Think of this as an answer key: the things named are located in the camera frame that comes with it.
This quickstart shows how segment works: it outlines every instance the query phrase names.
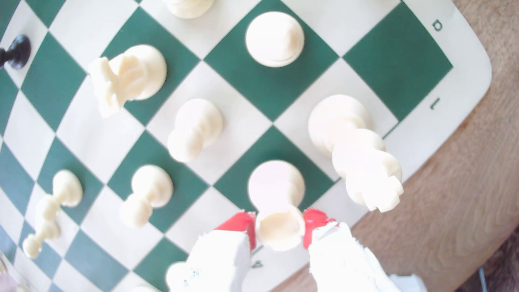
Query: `white square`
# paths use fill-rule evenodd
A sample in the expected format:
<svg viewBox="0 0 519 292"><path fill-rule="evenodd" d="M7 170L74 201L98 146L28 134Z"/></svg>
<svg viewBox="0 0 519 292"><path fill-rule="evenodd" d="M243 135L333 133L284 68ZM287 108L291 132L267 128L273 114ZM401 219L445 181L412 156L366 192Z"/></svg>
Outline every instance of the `white square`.
<svg viewBox="0 0 519 292"><path fill-rule="evenodd" d="M344 179L336 182L312 207L325 212L328 217L334 218L337 222L346 223L350 228L368 212L365 206L350 199Z"/></svg>
<svg viewBox="0 0 519 292"><path fill-rule="evenodd" d="M163 0L144 0L141 7L203 59L259 2L260 0L216 0L206 14L195 19L176 17Z"/></svg>
<svg viewBox="0 0 519 292"><path fill-rule="evenodd" d="M319 77L275 122L274 125L296 144L332 180L339 178L332 160L321 154L308 135L308 118L323 99L349 95L360 101L373 119L373 131L383 137L398 123L397 118L378 98L362 78L339 58Z"/></svg>
<svg viewBox="0 0 519 292"><path fill-rule="evenodd" d="M101 292L90 280L63 259L54 275L54 283L63 291Z"/></svg>
<svg viewBox="0 0 519 292"><path fill-rule="evenodd" d="M85 71L137 9L134 0L67 0L49 31Z"/></svg>
<svg viewBox="0 0 519 292"><path fill-rule="evenodd" d="M209 184L214 184L272 125L245 97L205 62L200 62L173 92L147 126L167 147L179 108L194 98L212 101L222 112L224 129L215 144L187 163Z"/></svg>
<svg viewBox="0 0 519 292"><path fill-rule="evenodd" d="M153 287L153 285L130 271L124 278L122 278L121 282L115 286L112 292L128 292L132 291L132 289L136 287Z"/></svg>
<svg viewBox="0 0 519 292"><path fill-rule="evenodd" d="M56 131L61 141L107 183L144 131L126 109L103 119L92 79L87 76L71 101Z"/></svg>
<svg viewBox="0 0 519 292"><path fill-rule="evenodd" d="M54 131L25 97L18 91L4 133L5 143L36 180L54 141Z"/></svg>
<svg viewBox="0 0 519 292"><path fill-rule="evenodd" d="M38 291L47 291L50 288L52 281L49 277L19 248L16 249L14 266Z"/></svg>
<svg viewBox="0 0 519 292"><path fill-rule="evenodd" d="M45 195L45 191L39 186L39 184L35 183L31 197L29 198L27 211L25 212L25 220L33 229L36 229L36 205ZM63 210L58 211L56 223L60 227L60 236L54 240L47 240L45 242L61 257L64 257L66 252L69 250L72 241L76 237L79 226Z"/></svg>
<svg viewBox="0 0 519 292"><path fill-rule="evenodd" d="M271 291L309 260L308 251L302 243L287 251L263 247L252 256L252 266L258 266L259 263L263 266L249 270L243 281L243 292Z"/></svg>
<svg viewBox="0 0 519 292"><path fill-rule="evenodd" d="M23 215L0 188L0 225L11 240L18 244L23 228Z"/></svg>
<svg viewBox="0 0 519 292"><path fill-rule="evenodd" d="M15 13L12 15L11 21L9 22L9 25L4 32L4 36L0 41L0 47L7 50L12 41L15 40L16 36L20 34L26 35L31 41L31 55L29 56L29 60L27 61L27 64L19 70L13 69L8 64L5 64L4 66L5 71L7 71L9 76L11 76L11 79L18 88L22 86L27 71L34 60L34 56L38 52L45 35L47 35L47 27L39 17L36 16L25 0L20 1Z"/></svg>
<svg viewBox="0 0 519 292"><path fill-rule="evenodd" d="M400 0L282 0L339 56L375 27Z"/></svg>
<svg viewBox="0 0 519 292"><path fill-rule="evenodd" d="M238 206L210 187L166 232L166 237L190 253L200 236L215 229L239 211Z"/></svg>
<svg viewBox="0 0 519 292"><path fill-rule="evenodd" d="M107 253L133 270L157 245L163 234L150 223L131 228L119 217L122 199L104 187L88 211L81 229Z"/></svg>

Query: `printed number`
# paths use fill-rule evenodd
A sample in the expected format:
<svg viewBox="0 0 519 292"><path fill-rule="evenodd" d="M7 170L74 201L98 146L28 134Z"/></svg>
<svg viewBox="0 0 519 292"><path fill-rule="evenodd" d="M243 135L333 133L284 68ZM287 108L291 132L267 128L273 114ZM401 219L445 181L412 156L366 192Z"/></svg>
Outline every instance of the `printed number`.
<svg viewBox="0 0 519 292"><path fill-rule="evenodd" d="M440 98L438 97L435 102L431 104L431 109L434 110L434 106L440 101Z"/></svg>
<svg viewBox="0 0 519 292"><path fill-rule="evenodd" d="M256 268L261 268L263 267L263 264L261 263L261 261L256 261L251 268L253 269L256 269Z"/></svg>
<svg viewBox="0 0 519 292"><path fill-rule="evenodd" d="M440 31L443 28L443 24L438 19L436 19L436 21L432 24L432 26L434 27L434 29L436 31Z"/></svg>

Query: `chess square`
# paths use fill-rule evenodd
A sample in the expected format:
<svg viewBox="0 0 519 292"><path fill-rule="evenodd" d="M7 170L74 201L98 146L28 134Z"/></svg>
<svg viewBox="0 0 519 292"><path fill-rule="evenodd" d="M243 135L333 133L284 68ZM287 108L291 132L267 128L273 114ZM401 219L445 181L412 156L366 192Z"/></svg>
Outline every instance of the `chess square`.
<svg viewBox="0 0 519 292"><path fill-rule="evenodd" d="M56 135L104 183L144 131L126 109L102 118L87 76L67 109Z"/></svg>
<svg viewBox="0 0 519 292"><path fill-rule="evenodd" d="M4 143L33 180L38 178L53 140L52 129L19 91L7 122Z"/></svg>
<svg viewBox="0 0 519 292"><path fill-rule="evenodd" d="M103 184L63 145L59 138L55 138L38 177L38 184L46 193L52 194L52 179L62 169L68 169L75 174L83 187L83 198L79 205L73 208L62 207L62 210L77 224L81 224Z"/></svg>
<svg viewBox="0 0 519 292"><path fill-rule="evenodd" d="M302 243L287 251L274 251L264 247L252 256L254 268L249 270L243 281L243 291L271 291L308 261L308 251Z"/></svg>
<svg viewBox="0 0 519 292"><path fill-rule="evenodd" d="M334 181L339 175L333 168L332 160L319 152L310 140L308 118L321 100L335 94L349 95L359 100L371 114L372 130L381 137L398 123L387 106L343 59L330 66L274 125Z"/></svg>
<svg viewBox="0 0 519 292"><path fill-rule="evenodd" d="M132 270L162 239L150 223L141 228L123 224L119 217L122 199L104 187L88 211L81 229L114 259Z"/></svg>
<svg viewBox="0 0 519 292"><path fill-rule="evenodd" d="M47 27L38 16L36 16L25 0L20 1L15 13L12 15L9 26L0 41L0 47L7 50L7 48L12 44L12 41L15 40L16 36L20 34L26 35L31 41L31 55L29 56L29 60L23 68L18 70L13 69L11 65L7 63L4 66L5 71L7 71L9 76L11 76L18 88L22 86L27 71L34 60L34 56L36 55L36 52L38 52L39 46L42 44L43 39L47 34Z"/></svg>
<svg viewBox="0 0 519 292"><path fill-rule="evenodd" d="M39 184L35 183L29 204L27 205L27 211L25 212L25 220L33 229L36 228L36 206L39 200L45 195L45 191ZM58 255L64 257L79 230L79 226L63 211L57 213L56 223L60 227L61 234L59 238L46 241L46 243L52 247Z"/></svg>
<svg viewBox="0 0 519 292"><path fill-rule="evenodd" d="M299 206L301 210L308 208L333 184L319 167L273 126L245 152L214 187L240 209L255 211L247 196L247 182L252 171L268 160L292 163L303 175L306 192Z"/></svg>
<svg viewBox="0 0 519 292"><path fill-rule="evenodd" d="M2 207L2 211L0 212L0 226L4 228L4 231L9 235L11 241L17 243L22 233L23 214L16 209L15 205L2 189L0 189L0 206Z"/></svg>
<svg viewBox="0 0 519 292"><path fill-rule="evenodd" d="M338 222L346 223L350 228L368 212L365 206L350 199L344 179L336 182L312 207L325 212Z"/></svg>
<svg viewBox="0 0 519 292"><path fill-rule="evenodd" d="M163 0L144 0L141 7L203 59L258 2L216 0L206 14L189 20L171 14Z"/></svg>
<svg viewBox="0 0 519 292"><path fill-rule="evenodd" d="M16 255L16 243L11 240L11 237L0 225L0 251L7 257L9 262L13 263L15 261Z"/></svg>
<svg viewBox="0 0 519 292"><path fill-rule="evenodd" d="M56 130L86 73L47 34L22 84L22 91L49 126Z"/></svg>
<svg viewBox="0 0 519 292"><path fill-rule="evenodd" d="M4 135L12 105L15 103L18 89L5 70L0 70L0 96L2 106L0 107L0 136Z"/></svg>
<svg viewBox="0 0 519 292"><path fill-rule="evenodd" d="M186 259L185 252L163 238L133 271L160 291L168 291L166 271L173 263Z"/></svg>
<svg viewBox="0 0 519 292"><path fill-rule="evenodd" d="M344 59L399 121L453 68L403 2L349 50Z"/></svg>
<svg viewBox="0 0 519 292"><path fill-rule="evenodd" d="M215 188L209 188L166 232L166 237L187 253L200 236L218 227L240 211Z"/></svg>
<svg viewBox="0 0 519 292"><path fill-rule="evenodd" d="M128 272L81 230L65 259L102 291L113 289Z"/></svg>
<svg viewBox="0 0 519 292"><path fill-rule="evenodd" d="M36 15L49 27L65 0L26 0Z"/></svg>
<svg viewBox="0 0 519 292"><path fill-rule="evenodd" d="M139 277L134 272L130 271L124 278L122 278L121 282L115 286L115 288L112 290L112 292L128 292L134 289L135 287L140 286L148 286L150 287L151 284L146 282L143 278Z"/></svg>
<svg viewBox="0 0 519 292"><path fill-rule="evenodd" d="M338 55L344 55L400 0L282 0Z"/></svg>
<svg viewBox="0 0 519 292"><path fill-rule="evenodd" d="M25 256L21 248L18 248L16 251L13 266L38 291L47 291L49 289L51 284L50 278L32 260Z"/></svg>
<svg viewBox="0 0 519 292"><path fill-rule="evenodd" d="M34 181L16 160L9 147L0 149L0 188L20 213L25 214Z"/></svg>
<svg viewBox="0 0 519 292"><path fill-rule="evenodd" d="M9 25L12 15L15 13L16 7L20 0L3 0L2 9L0 9L0 38Z"/></svg>
<svg viewBox="0 0 519 292"><path fill-rule="evenodd" d="M49 31L85 71L130 18L133 0L68 0Z"/></svg>
<svg viewBox="0 0 519 292"><path fill-rule="evenodd" d="M199 59L141 7L122 26L102 56L112 59L129 47L140 44L157 48L168 66L166 81L158 93L149 99L125 104L125 108L146 125Z"/></svg>
<svg viewBox="0 0 519 292"><path fill-rule="evenodd" d="M126 158L108 182L123 200L132 193L131 179L137 169L154 164L164 169L173 180L173 195L169 203L153 210L149 221L161 232L166 232L180 215L207 189L207 184L184 164L174 161L168 150L147 131L137 140Z"/></svg>
<svg viewBox="0 0 519 292"><path fill-rule="evenodd" d="M193 98L213 102L224 118L224 129L215 144L187 163L209 184L215 183L245 151L272 125L255 106L230 86L205 62L200 62L166 100L147 126L167 147L180 107Z"/></svg>
<svg viewBox="0 0 519 292"><path fill-rule="evenodd" d="M22 243L29 234L34 234L34 229L25 222L23 224L22 234L18 246L22 249ZM47 241L43 241L42 250L39 255L32 260L49 278L54 277L56 269L60 264L61 257L47 244Z"/></svg>
<svg viewBox="0 0 519 292"><path fill-rule="evenodd" d="M294 16L305 33L301 55L281 68L260 65L245 47L249 23L271 10ZM337 59L338 55L285 4L279 0L262 0L218 43L205 61L269 119L275 120Z"/></svg>
<svg viewBox="0 0 519 292"><path fill-rule="evenodd" d="M66 260L61 261L53 280L57 287L63 291L101 292Z"/></svg>

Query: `white pawn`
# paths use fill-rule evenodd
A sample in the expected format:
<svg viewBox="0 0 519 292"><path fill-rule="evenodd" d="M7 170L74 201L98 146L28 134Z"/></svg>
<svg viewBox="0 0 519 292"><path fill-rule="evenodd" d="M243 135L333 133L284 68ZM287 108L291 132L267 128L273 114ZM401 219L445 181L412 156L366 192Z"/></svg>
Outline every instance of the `white pawn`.
<svg viewBox="0 0 519 292"><path fill-rule="evenodd" d="M168 173L156 165L141 166L132 177L129 195L121 206L121 219L130 227L144 226L153 208L164 207L173 194L173 182Z"/></svg>
<svg viewBox="0 0 519 292"><path fill-rule="evenodd" d="M30 258L36 258L42 250L42 242L60 236L60 228L55 221L40 220L37 223L36 233L29 234L22 243L23 252Z"/></svg>
<svg viewBox="0 0 519 292"><path fill-rule="evenodd" d="M130 47L108 61L95 59L89 67L101 116L119 111L127 100L144 100L157 93L166 80L166 61L149 45Z"/></svg>
<svg viewBox="0 0 519 292"><path fill-rule="evenodd" d="M192 99L176 114L175 130L168 138L168 150L176 161L189 162L203 148L213 144L223 129L220 110L210 101Z"/></svg>
<svg viewBox="0 0 519 292"><path fill-rule="evenodd" d="M197 18L204 15L214 0L163 0L169 11L177 17L184 19Z"/></svg>
<svg viewBox="0 0 519 292"><path fill-rule="evenodd" d="M295 18L271 11L252 20L245 33L245 44L256 62L283 67L299 57L305 46L305 34Z"/></svg>
<svg viewBox="0 0 519 292"><path fill-rule="evenodd" d="M385 152L382 138L371 128L371 117L356 99L330 96L310 114L308 131L316 148L332 158L337 173L346 179L353 201L369 210L392 210L400 202L402 168Z"/></svg>
<svg viewBox="0 0 519 292"><path fill-rule="evenodd" d="M36 220L54 221L61 205L75 207L82 198L79 179L70 170L62 169L52 179L52 195L45 195L36 205Z"/></svg>
<svg viewBox="0 0 519 292"><path fill-rule="evenodd" d="M297 208L305 195L301 172L286 161L264 162L252 172L248 193L258 210L258 240L276 251L297 246L305 235L303 214Z"/></svg>

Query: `chess board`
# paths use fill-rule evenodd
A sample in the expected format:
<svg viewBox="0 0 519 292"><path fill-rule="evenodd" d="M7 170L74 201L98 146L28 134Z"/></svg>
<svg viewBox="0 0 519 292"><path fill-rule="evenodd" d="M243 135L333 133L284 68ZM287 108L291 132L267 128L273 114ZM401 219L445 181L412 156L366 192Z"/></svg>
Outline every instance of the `chess board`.
<svg viewBox="0 0 519 292"><path fill-rule="evenodd" d="M490 85L488 56L450 0L216 0L194 20L176 18L161 0L1 6L0 47L25 34L33 51L22 70L0 70L0 250L38 291L167 290L167 267L185 260L199 235L254 210L247 179L266 160L302 172L301 209L316 206L353 225L366 209L349 199L330 159L311 144L312 108L333 94L360 100L406 179ZM305 33L301 56L282 68L254 62L244 45L248 24L272 10L293 15ZM103 120L88 64L137 44L162 52L166 82L152 98ZM192 98L213 101L225 128L216 144L181 164L166 141L177 110ZM119 209L144 164L165 169L175 191L145 227L131 229ZM62 168L79 177L83 200L63 208L62 236L30 260L21 243ZM277 253L260 245L243 291L268 291L307 262L302 246Z"/></svg>

